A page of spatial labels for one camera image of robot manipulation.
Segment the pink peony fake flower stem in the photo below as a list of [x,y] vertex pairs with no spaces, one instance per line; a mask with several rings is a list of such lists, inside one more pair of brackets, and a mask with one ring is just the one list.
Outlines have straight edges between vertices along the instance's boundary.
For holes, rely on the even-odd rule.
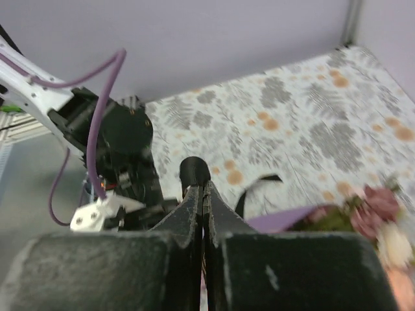
[[400,311],[414,311],[414,285],[407,271],[388,268],[388,281]]

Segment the cream rose fake flower stem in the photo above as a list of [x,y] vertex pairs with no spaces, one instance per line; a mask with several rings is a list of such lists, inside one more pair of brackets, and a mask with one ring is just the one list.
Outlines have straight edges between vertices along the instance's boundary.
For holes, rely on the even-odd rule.
[[414,259],[412,245],[394,222],[380,227],[377,234],[377,254],[387,268],[406,269]]

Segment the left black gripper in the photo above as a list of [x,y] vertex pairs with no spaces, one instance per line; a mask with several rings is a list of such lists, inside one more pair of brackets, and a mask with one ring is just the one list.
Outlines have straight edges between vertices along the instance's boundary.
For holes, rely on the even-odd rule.
[[163,219],[152,230],[158,236],[149,251],[153,286],[147,295],[152,302],[149,310],[199,309],[202,195],[202,187],[193,186],[181,204],[169,198],[133,211],[120,205],[116,214],[106,219],[106,229],[118,231],[145,231]]

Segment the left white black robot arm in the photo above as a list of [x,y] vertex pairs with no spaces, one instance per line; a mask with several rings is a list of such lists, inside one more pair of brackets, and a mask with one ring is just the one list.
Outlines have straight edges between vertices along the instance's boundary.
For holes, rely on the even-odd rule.
[[125,58],[121,49],[65,82],[29,61],[1,33],[1,98],[46,127],[87,170],[79,206],[67,223],[74,232],[147,230],[178,206],[161,191],[145,105],[137,98],[130,106],[110,98]]

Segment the black ribbon with gold text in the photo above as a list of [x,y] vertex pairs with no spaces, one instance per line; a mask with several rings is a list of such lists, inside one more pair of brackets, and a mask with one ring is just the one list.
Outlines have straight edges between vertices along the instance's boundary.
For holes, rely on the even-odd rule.
[[[207,163],[199,157],[187,157],[180,163],[179,177],[182,185],[182,198],[185,198],[189,187],[192,186],[204,186],[211,180],[210,171]],[[244,205],[245,199],[249,191],[262,181],[271,181],[282,183],[282,179],[276,175],[265,175],[256,179],[251,185],[245,188],[239,197],[237,205],[235,207],[235,213],[241,218],[244,218]]]

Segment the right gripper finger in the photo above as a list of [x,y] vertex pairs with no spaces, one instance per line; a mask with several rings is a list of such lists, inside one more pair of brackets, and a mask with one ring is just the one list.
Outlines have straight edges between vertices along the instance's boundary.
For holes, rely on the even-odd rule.
[[231,279],[225,240],[235,233],[253,233],[221,198],[212,181],[204,187],[203,276],[209,310],[231,310]]

